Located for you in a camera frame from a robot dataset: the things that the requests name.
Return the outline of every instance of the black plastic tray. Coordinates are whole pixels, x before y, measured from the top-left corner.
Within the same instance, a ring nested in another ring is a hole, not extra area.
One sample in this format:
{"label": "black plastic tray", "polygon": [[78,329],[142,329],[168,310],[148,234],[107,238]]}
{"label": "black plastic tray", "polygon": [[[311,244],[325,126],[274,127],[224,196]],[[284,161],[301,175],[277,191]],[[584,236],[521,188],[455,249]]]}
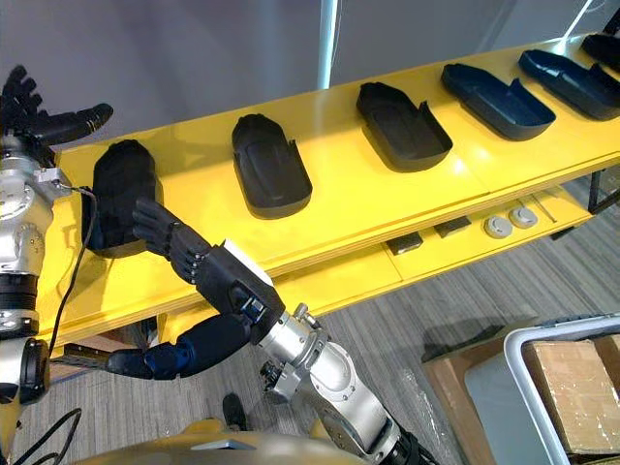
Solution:
{"label": "black plastic tray", "polygon": [[[162,186],[155,160],[137,140],[113,143],[97,161],[92,192],[97,196],[97,217],[87,247],[102,257],[120,258],[146,250],[134,236],[134,207],[138,198],[159,201]],[[93,205],[82,194],[81,234],[86,238]]]}
{"label": "black plastic tray", "polygon": [[581,48],[595,60],[620,73],[620,37],[592,34],[583,40]]}
{"label": "black plastic tray", "polygon": [[393,170],[426,170],[452,148],[452,140],[428,104],[422,102],[416,108],[399,89],[367,82],[359,89],[357,108],[368,124],[371,142],[377,142],[378,152]]}
{"label": "black plastic tray", "polygon": [[608,75],[599,64],[589,70],[566,56],[542,50],[526,50],[519,66],[555,95],[600,120],[620,114],[620,82]]}
{"label": "black plastic tray", "polygon": [[312,183],[294,140],[262,114],[239,118],[232,131],[234,168],[250,211],[259,218],[292,215],[308,202]]}
{"label": "black plastic tray", "polygon": [[457,63],[444,67],[442,82],[468,109],[508,139],[531,139],[555,121],[555,113],[519,79],[508,86],[488,71]]}

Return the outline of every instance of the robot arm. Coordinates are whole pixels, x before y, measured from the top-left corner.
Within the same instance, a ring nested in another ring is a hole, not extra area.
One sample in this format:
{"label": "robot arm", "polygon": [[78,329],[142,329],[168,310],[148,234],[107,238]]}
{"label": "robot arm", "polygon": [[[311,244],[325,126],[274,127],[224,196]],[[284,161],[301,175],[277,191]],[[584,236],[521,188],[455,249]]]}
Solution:
{"label": "robot arm", "polygon": [[87,136],[112,113],[100,104],[50,116],[38,110],[36,85],[18,66],[0,96],[0,464],[21,409],[43,397],[49,383],[47,343],[34,337],[37,281],[52,205],[72,191],[48,145]]}
{"label": "robot arm", "polygon": [[233,244],[211,246],[154,201],[139,200],[134,217],[134,234],[220,315],[181,334],[175,345],[118,351],[108,371],[146,379],[191,376],[252,342],[270,358],[261,370],[267,394],[287,402],[300,393],[340,449],[373,464],[436,463],[362,382],[352,358],[329,340],[307,306],[286,313],[268,276]]}

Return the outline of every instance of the round gray object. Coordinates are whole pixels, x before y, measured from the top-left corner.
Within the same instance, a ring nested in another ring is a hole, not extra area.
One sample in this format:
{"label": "round gray object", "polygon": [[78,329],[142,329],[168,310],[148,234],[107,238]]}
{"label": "round gray object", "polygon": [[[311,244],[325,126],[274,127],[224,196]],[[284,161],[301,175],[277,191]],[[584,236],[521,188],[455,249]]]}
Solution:
{"label": "round gray object", "polygon": [[522,229],[531,228],[539,222],[536,213],[526,206],[513,208],[508,216],[515,226]]}
{"label": "round gray object", "polygon": [[511,222],[501,216],[491,216],[484,222],[484,230],[496,239],[503,239],[512,233]]}

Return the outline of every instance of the black shoe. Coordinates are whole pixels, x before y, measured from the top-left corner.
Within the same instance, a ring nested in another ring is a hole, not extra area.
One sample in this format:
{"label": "black shoe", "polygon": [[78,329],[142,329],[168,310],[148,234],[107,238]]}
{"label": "black shoe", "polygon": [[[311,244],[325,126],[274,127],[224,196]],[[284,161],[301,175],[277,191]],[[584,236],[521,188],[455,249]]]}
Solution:
{"label": "black shoe", "polygon": [[231,392],[222,401],[222,410],[226,426],[232,431],[248,431],[248,421],[245,417],[241,399],[234,392]]}

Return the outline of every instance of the cable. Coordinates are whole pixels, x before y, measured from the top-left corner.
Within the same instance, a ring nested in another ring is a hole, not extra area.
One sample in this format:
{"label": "cable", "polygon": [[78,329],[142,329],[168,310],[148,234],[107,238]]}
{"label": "cable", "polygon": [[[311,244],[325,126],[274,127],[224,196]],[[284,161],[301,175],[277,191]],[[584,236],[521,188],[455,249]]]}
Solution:
{"label": "cable", "polygon": [[55,459],[58,456],[57,452],[49,453],[48,455],[44,455],[39,460],[37,460],[32,465],[41,465],[42,463],[46,463],[48,460]]}
{"label": "cable", "polygon": [[[23,463],[28,460],[28,458],[30,458],[30,456],[35,453],[37,450],[39,450],[41,448],[41,446],[43,444],[45,444],[47,442],[47,440],[56,432],[58,431],[58,429],[60,429],[60,427],[62,425],[64,425],[67,421],[69,421],[69,419],[71,417],[75,417],[74,418],[74,422],[71,425],[71,429],[69,430],[69,434],[67,435],[67,439],[65,440],[65,445],[63,446],[62,450],[57,453],[56,458],[54,460],[54,465],[59,464],[62,459],[65,457],[65,454],[67,453],[67,450],[69,449],[69,445],[71,444],[71,442],[74,439],[74,436],[76,435],[76,429],[78,428],[78,423],[79,423],[79,419],[81,418],[81,409],[74,409],[71,412],[69,412],[67,415],[65,415],[63,418],[61,418],[59,421],[57,421],[48,431],[46,434],[44,434],[41,439],[39,441],[37,441],[29,450],[26,451],[26,453],[24,455],[22,455],[16,462],[14,465],[23,465]],[[46,458],[46,460],[50,459],[51,454],[46,455],[46,457],[42,457],[40,459],[39,462],[35,462],[35,463],[43,463],[41,462],[41,460],[43,460],[44,458]]]}
{"label": "cable", "polygon": [[90,192],[88,189],[85,189],[83,187],[69,187],[69,186],[62,186],[62,185],[61,187],[66,187],[66,188],[71,189],[72,191],[80,192],[81,194],[88,196],[90,200],[92,200],[93,202],[93,204],[91,205],[92,206],[91,211],[93,213],[90,216],[90,223],[88,224],[88,231],[86,232],[86,237],[84,238],[81,244],[81,249],[79,249],[79,254],[77,255],[76,265],[74,266],[74,271],[71,274],[71,281],[69,282],[69,288],[67,288],[67,291],[63,295],[62,300],[60,301],[60,305],[58,306],[58,312],[56,313],[56,321],[54,323],[54,330],[51,334],[51,339],[49,341],[49,357],[51,357],[51,353],[53,352],[54,346],[56,345],[56,337],[58,336],[58,328],[60,327],[60,319],[62,317],[62,312],[65,309],[65,305],[67,304],[69,295],[71,295],[71,291],[74,289],[74,285],[76,284],[76,280],[78,279],[79,264],[81,262],[81,258],[84,255],[84,251],[86,250],[86,245],[88,244],[88,242],[90,242],[90,236],[93,233],[93,229],[95,227],[95,219],[97,218],[97,197],[95,197],[95,195],[92,192]]}

